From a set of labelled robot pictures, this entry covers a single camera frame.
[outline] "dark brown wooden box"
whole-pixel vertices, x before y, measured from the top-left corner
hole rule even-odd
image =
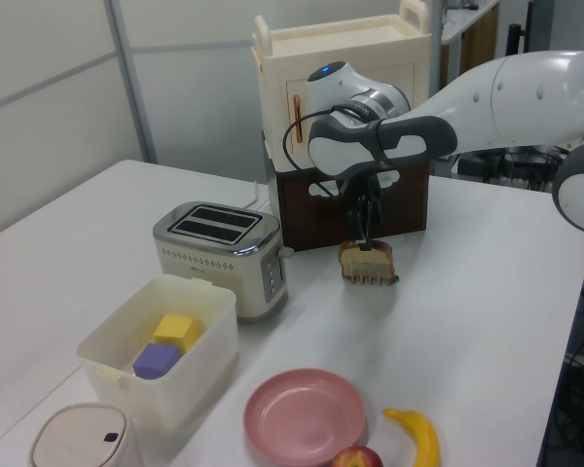
[[[329,180],[317,169],[279,173],[264,150],[269,198],[281,221],[283,244],[296,251],[340,244],[348,239],[347,206],[341,200],[312,196],[310,185]],[[398,167],[400,179],[382,190],[381,224],[371,224],[371,238],[426,229],[429,163]]]

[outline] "toaster lever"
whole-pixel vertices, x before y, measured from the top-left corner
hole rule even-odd
[[[294,250],[292,248],[288,248],[287,246],[282,246],[277,253],[279,258],[292,258],[292,255],[294,255]]]

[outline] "banana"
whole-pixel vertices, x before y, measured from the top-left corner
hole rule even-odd
[[[439,467],[439,439],[428,419],[419,412],[400,412],[396,409],[383,409],[383,415],[392,418],[407,430],[416,440],[418,456],[413,467]]]

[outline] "toaster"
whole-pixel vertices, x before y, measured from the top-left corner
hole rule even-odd
[[[230,289],[237,317],[267,315],[286,295],[278,219],[209,202],[187,202],[154,226],[163,273],[199,278]]]

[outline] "white plastic container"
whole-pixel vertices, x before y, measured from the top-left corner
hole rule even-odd
[[[266,150],[278,173],[295,170],[283,154],[285,130],[311,109],[307,79],[318,68],[347,61],[367,78],[404,92],[412,107],[429,93],[430,13],[421,0],[400,0],[398,15],[351,19],[270,30],[255,18],[252,51],[257,67]],[[289,136],[291,157],[301,168],[313,167],[308,153],[312,119]]]
[[[132,364],[165,314],[200,318],[205,331],[158,379],[142,379]],[[199,279],[155,278],[121,305],[78,346],[99,400],[137,421],[172,431],[191,420],[237,355],[236,295]]]
[[[30,467],[142,467],[129,416],[101,404],[66,407],[43,426]]]

